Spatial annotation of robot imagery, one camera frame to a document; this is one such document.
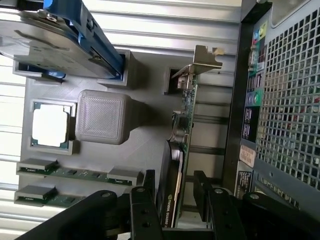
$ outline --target blue drive bracket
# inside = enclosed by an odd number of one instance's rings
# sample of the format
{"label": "blue drive bracket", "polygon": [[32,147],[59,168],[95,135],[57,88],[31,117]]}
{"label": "blue drive bracket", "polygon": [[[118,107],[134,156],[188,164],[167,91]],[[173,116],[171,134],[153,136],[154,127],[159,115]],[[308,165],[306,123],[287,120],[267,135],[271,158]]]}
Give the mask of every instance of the blue drive bracket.
{"label": "blue drive bracket", "polygon": [[107,39],[101,27],[81,0],[44,0],[43,9],[63,18],[78,35],[81,48],[93,58],[102,58],[109,66],[113,81],[122,81],[124,56]]}
{"label": "blue drive bracket", "polygon": [[36,80],[39,84],[60,86],[66,74],[13,61],[13,74]]}

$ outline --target label sticker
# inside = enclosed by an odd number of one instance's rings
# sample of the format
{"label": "label sticker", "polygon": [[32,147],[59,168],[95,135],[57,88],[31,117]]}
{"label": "label sticker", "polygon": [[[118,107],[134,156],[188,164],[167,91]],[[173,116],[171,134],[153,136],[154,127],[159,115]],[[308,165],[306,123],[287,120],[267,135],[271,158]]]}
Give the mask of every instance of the label sticker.
{"label": "label sticker", "polygon": [[252,172],[251,171],[238,171],[235,197],[242,199],[246,193],[251,189]]}
{"label": "label sticker", "polygon": [[251,168],[255,165],[255,157],[256,157],[256,151],[241,145],[240,148],[240,160],[243,161],[245,164],[249,165]]}

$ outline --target hard drive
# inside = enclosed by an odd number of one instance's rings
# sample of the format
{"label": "hard drive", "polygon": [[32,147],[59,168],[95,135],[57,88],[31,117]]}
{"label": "hard drive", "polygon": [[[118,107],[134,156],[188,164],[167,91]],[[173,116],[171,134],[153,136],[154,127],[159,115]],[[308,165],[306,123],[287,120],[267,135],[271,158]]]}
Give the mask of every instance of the hard drive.
{"label": "hard drive", "polygon": [[0,54],[24,70],[121,81],[121,56],[81,0],[44,0],[43,9],[0,9]]}

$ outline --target barcode label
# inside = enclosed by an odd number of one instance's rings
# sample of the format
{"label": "barcode label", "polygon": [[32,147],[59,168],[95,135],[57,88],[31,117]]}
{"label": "barcode label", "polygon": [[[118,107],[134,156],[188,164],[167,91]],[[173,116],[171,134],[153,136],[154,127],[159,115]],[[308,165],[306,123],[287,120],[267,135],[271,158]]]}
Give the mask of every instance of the barcode label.
{"label": "barcode label", "polygon": [[241,161],[243,161],[244,163],[248,164],[251,168],[253,168],[255,165],[255,157],[256,157],[255,150],[247,146],[241,145],[240,156],[239,156]]}

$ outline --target gray plastic housing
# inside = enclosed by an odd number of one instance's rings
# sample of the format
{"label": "gray plastic housing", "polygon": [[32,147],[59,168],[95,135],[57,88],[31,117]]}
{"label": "gray plastic housing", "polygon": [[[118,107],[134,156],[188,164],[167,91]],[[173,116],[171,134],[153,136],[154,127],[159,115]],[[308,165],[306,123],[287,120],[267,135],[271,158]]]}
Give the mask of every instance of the gray plastic housing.
{"label": "gray plastic housing", "polygon": [[138,127],[142,103],[130,96],[105,91],[84,90],[78,97],[75,135],[78,140],[120,145]]}

